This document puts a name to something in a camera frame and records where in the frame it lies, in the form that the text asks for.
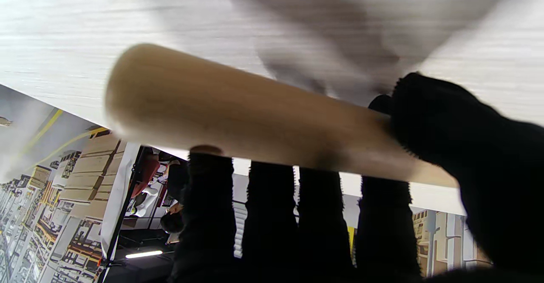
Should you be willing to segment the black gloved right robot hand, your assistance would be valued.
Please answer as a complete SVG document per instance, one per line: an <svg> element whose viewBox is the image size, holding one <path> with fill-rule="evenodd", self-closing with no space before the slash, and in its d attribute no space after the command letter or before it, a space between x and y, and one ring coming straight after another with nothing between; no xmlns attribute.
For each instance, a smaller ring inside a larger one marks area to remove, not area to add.
<svg viewBox="0 0 544 283"><path fill-rule="evenodd" d="M543 128L517 122L465 88L420 73L398 80L370 109L396 139L453 176L470 232L492 267L424 278L408 182L361 178L355 263L340 175L301 167L294 217L291 166L252 161L242 258L234 257L233 164L214 147L189 153L183 230L169 283L541 283L543 243L517 250L515 229L543 213Z"/></svg>

